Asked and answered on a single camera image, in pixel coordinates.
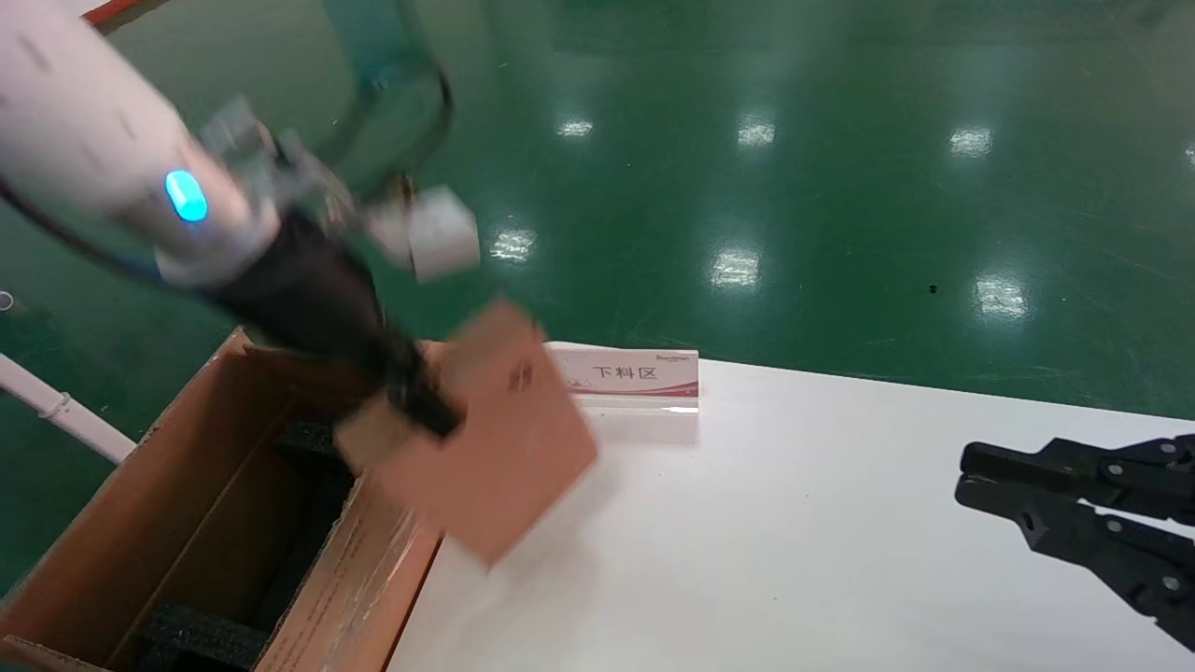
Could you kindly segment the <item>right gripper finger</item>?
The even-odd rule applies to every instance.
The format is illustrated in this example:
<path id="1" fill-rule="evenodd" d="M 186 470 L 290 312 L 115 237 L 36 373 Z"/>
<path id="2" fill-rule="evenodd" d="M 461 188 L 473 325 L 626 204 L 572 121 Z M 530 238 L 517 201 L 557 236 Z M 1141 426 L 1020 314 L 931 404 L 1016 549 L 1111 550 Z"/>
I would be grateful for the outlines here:
<path id="1" fill-rule="evenodd" d="M 1157 520 L 1191 525 L 1194 435 L 1157 438 L 1121 448 L 1101 448 L 1055 438 L 1036 454 L 989 442 L 962 451 L 962 479 L 1018 485 L 1030 494 L 1087 501 Z"/>
<path id="2" fill-rule="evenodd" d="M 1128 607 L 1194 650 L 1191 539 L 1101 514 L 1076 497 L 978 475 L 962 476 L 955 497 L 1017 525 L 1032 552 L 1085 568 Z"/>

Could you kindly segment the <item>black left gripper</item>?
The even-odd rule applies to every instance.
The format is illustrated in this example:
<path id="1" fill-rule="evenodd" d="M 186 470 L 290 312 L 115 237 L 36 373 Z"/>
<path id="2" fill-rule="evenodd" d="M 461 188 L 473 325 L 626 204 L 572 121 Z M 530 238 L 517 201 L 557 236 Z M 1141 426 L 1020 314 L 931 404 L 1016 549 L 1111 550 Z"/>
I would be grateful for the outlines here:
<path id="1" fill-rule="evenodd" d="M 440 440 L 461 424 L 413 340 L 387 323 L 370 268 L 302 210 L 287 210 L 264 253 L 210 301 L 278 346 L 384 381 L 397 413 Z"/>

